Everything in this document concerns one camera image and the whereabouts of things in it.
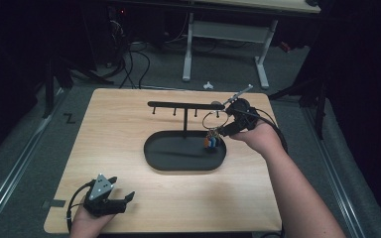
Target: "background table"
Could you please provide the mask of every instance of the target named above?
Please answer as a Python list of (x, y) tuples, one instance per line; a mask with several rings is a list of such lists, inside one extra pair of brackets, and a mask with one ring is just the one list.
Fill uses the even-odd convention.
[[(148, 101), (223, 102), (233, 92), (96, 89), (91, 97), (55, 199), (45, 223), (49, 233), (67, 233), (65, 212), (73, 193), (102, 173), (118, 177), (109, 198), (136, 191), (125, 213), (106, 233), (278, 231), (281, 218), (262, 157), (244, 143), (225, 138), (223, 164), (208, 172), (161, 172), (151, 168), (144, 143), (153, 133), (182, 130), (184, 110), (153, 108)], [(273, 116), (268, 97), (241, 96)], [(188, 130), (203, 130), (208, 111), (189, 113)], [(77, 197), (77, 202), (85, 191)]]

